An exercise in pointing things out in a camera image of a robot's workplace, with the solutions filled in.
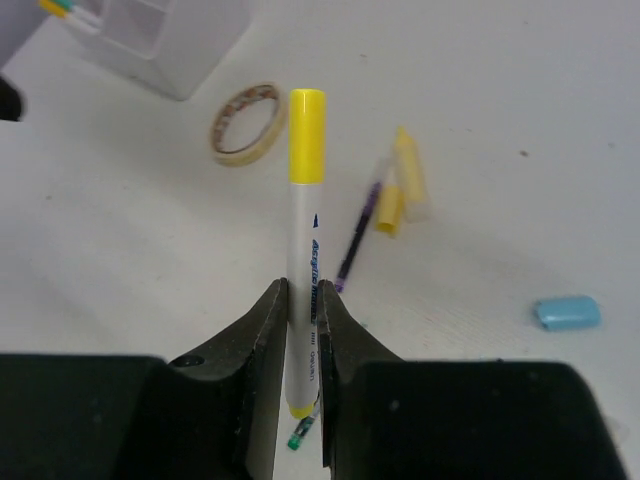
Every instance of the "white tabletop surface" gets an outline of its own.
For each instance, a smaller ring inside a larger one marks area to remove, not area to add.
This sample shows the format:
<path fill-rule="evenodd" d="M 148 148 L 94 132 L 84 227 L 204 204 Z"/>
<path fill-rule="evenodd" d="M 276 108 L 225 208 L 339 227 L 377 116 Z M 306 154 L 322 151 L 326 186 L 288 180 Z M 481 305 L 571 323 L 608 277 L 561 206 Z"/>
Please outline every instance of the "white tabletop surface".
<path fill-rule="evenodd" d="M 315 87 L 325 277 L 398 124 L 433 199 L 429 221 L 367 236 L 354 317 L 406 358 L 570 363 L 640 478 L 640 3 L 265 2 L 183 103 L 93 65 L 53 20 L 7 65 L 28 112 L 0 124 L 0 350 L 171 359 L 247 311 L 285 273 L 286 134 L 229 169 L 208 128 L 242 86 Z M 535 300 L 576 293 L 600 327 L 538 327 Z M 294 424 L 274 478 L 328 478 L 319 429 L 287 451 Z"/>

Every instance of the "roll of tape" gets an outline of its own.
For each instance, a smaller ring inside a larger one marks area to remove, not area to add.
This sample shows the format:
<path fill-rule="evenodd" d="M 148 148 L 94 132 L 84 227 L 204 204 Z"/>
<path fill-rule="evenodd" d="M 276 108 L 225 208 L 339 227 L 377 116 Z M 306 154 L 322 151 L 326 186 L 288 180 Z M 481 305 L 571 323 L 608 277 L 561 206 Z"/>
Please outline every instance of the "roll of tape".
<path fill-rule="evenodd" d="M 273 113 L 258 137 L 238 150 L 225 150 L 222 146 L 224 134 L 236 113 L 262 100 L 273 100 Z M 223 165 L 240 167 L 255 162 L 271 148 L 284 127 L 287 118 L 286 101 L 273 83 L 262 83 L 234 95 L 217 113 L 211 126 L 211 147 Z"/>

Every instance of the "white plastic bin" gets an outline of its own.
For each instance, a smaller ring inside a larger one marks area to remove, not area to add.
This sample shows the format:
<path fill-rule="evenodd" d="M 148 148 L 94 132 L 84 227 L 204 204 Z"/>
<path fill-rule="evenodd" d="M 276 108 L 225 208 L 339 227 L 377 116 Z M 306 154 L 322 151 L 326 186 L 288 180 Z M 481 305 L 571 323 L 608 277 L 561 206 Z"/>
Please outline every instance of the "white plastic bin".
<path fill-rule="evenodd" d="M 179 100 L 251 21 L 252 0 L 76 0 L 65 19 L 96 59 Z"/>

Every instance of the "teal object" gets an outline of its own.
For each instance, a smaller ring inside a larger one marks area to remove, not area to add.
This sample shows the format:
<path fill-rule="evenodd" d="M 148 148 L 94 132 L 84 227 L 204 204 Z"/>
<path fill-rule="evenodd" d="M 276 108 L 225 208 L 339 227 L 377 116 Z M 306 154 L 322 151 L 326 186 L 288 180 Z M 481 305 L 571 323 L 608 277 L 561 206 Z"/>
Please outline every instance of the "teal object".
<path fill-rule="evenodd" d="M 602 321 L 598 304 L 586 295 L 540 300 L 535 311 L 550 332 L 595 327 Z"/>
<path fill-rule="evenodd" d="M 52 1 L 53 3 L 60 5 L 67 12 L 71 11 L 71 9 L 73 8 L 73 2 L 71 0 L 52 0 Z"/>

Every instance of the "yellow object in container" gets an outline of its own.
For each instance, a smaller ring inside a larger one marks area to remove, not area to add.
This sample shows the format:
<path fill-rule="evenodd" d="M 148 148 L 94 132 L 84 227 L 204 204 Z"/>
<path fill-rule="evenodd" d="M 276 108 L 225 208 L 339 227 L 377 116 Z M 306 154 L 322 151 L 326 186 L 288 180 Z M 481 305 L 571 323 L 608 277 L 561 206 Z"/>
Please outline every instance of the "yellow object in container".
<path fill-rule="evenodd" d="M 402 222 L 403 203 L 402 190 L 398 186 L 394 168 L 391 166 L 378 200 L 376 230 L 395 237 Z"/>
<path fill-rule="evenodd" d="M 404 127 L 398 127 L 393 145 L 398 185 L 404 194 L 404 211 L 408 222 L 424 220 L 428 213 L 427 189 L 416 142 Z"/>

